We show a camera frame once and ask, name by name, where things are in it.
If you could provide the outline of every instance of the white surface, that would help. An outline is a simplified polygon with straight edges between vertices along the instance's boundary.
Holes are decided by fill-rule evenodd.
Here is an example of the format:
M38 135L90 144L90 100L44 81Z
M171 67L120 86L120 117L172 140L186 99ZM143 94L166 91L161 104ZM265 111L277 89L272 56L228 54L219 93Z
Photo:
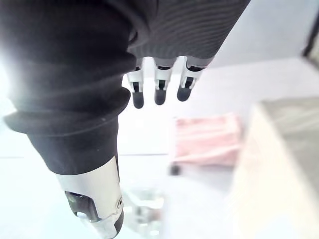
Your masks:
M260 100L319 95L318 71L301 58L206 69L186 102L176 98L179 80L180 75L172 75L162 106L154 102L153 79L144 80L144 107L137 110L129 102L119 117L120 154L168 153L174 117L234 112L246 123Z
M231 182L226 168L184 169L167 177L167 156L120 157L123 188L154 187L165 193L163 239L231 238L225 196ZM21 159L0 159L0 238L97 239L72 214L55 175L35 153ZM138 239L123 227L117 239Z

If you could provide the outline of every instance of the robotic hand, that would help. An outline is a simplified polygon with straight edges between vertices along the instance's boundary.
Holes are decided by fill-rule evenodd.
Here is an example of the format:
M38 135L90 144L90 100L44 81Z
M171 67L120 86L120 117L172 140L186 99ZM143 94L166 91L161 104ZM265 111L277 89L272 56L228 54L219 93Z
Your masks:
M16 112L7 125L28 135L56 174L72 212L105 239L123 223L118 115L130 92L143 99L142 59L156 66L165 101L178 56L187 56L177 97L188 99L249 0L1 0L0 53Z

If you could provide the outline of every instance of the pink towel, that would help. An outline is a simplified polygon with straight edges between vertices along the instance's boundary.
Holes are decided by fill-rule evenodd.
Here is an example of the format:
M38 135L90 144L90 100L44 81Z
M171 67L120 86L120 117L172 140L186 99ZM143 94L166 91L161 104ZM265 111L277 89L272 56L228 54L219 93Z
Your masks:
M234 114L177 119L175 162L233 166L241 144L242 126Z

